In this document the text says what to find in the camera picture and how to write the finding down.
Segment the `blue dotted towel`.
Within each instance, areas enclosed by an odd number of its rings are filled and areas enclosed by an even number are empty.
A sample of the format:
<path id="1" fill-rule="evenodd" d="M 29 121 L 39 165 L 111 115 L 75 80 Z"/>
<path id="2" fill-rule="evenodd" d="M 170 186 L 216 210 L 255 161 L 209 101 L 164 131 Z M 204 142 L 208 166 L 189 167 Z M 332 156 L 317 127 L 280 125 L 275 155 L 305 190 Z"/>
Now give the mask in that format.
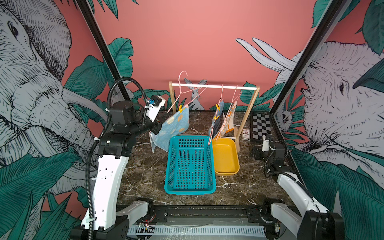
<path id="1" fill-rule="evenodd" d="M 184 133 L 189 128 L 189 107 L 184 105 L 181 110 L 169 117 L 161 125 L 162 128 L 157 135 L 152 132 L 149 133 L 153 153 L 156 147 L 168 152 L 171 138 Z"/>

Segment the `pink wire hanger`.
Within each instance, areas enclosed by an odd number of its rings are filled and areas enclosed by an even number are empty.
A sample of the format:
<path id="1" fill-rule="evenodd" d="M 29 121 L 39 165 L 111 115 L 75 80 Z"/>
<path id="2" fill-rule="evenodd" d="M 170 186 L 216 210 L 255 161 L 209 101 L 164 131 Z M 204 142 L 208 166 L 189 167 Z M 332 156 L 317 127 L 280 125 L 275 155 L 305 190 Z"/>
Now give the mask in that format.
<path id="1" fill-rule="evenodd" d="M 181 71 L 179 73 L 178 82 L 176 86 L 173 86 L 173 82 L 170 82 L 170 103 L 171 105 L 167 107 L 167 112 L 176 113 L 177 109 L 181 105 L 188 105 L 192 111 L 202 111 L 204 107 L 200 103 L 201 94 L 207 90 L 206 83 L 207 80 L 201 80 L 197 85 L 194 85 L 189 79 L 184 78 L 184 84 L 182 86 L 181 77 L 182 75 L 188 76 L 186 71 Z"/>

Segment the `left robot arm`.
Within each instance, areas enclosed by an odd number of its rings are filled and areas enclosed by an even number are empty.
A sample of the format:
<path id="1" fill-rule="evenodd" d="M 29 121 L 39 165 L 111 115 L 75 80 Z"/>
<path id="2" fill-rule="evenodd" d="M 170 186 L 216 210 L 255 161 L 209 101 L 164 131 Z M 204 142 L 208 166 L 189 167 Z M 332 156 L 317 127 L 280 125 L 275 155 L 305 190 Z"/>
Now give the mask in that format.
<path id="1" fill-rule="evenodd" d="M 134 83 L 142 93 L 145 105 L 135 110 L 136 103 L 111 103 L 117 85 Z M 137 137 L 145 132 L 157 135 L 162 128 L 161 96 L 148 98 L 133 78 L 121 77 L 110 88 L 107 98 L 108 118 L 102 133 L 95 138 L 86 160 L 88 210 L 82 223 L 71 229 L 72 240 L 124 240 L 132 224 L 150 214 L 152 201 L 138 200 L 117 213 L 119 188 Z"/>

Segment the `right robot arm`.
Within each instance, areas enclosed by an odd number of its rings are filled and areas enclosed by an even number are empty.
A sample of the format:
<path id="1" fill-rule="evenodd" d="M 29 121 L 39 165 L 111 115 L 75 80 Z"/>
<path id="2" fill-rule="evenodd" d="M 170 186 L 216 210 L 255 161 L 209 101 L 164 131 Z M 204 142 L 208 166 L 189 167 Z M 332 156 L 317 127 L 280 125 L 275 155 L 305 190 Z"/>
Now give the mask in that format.
<path id="1" fill-rule="evenodd" d="M 263 215 L 279 221 L 298 240 L 344 240 L 343 218 L 309 192 L 294 170 L 285 164 L 288 154 L 285 142 L 271 135 L 264 135 L 262 147 L 254 151 L 254 156 L 264 162 L 264 176 L 278 183 L 299 211 L 295 213 L 282 201 L 266 200 L 261 210 Z"/>

